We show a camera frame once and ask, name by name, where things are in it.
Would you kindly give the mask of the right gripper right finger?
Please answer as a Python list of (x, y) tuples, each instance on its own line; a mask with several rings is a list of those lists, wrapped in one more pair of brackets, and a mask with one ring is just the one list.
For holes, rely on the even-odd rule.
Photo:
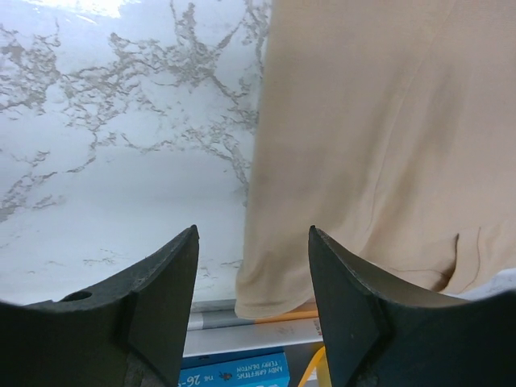
[(512, 386), (515, 293), (467, 301), (404, 281), (309, 232), (334, 386)]

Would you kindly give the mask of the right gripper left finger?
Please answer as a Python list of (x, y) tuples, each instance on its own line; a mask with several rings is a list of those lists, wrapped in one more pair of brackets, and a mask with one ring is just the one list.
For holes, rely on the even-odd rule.
[(58, 302), (2, 303), (2, 385), (176, 385), (198, 254), (198, 230), (188, 227)]

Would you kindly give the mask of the blue storey treehouse book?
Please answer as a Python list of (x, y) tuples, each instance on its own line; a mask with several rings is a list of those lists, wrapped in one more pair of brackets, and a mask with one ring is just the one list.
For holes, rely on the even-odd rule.
[(184, 368), (178, 386), (288, 386), (289, 366), (284, 352), (226, 360)]

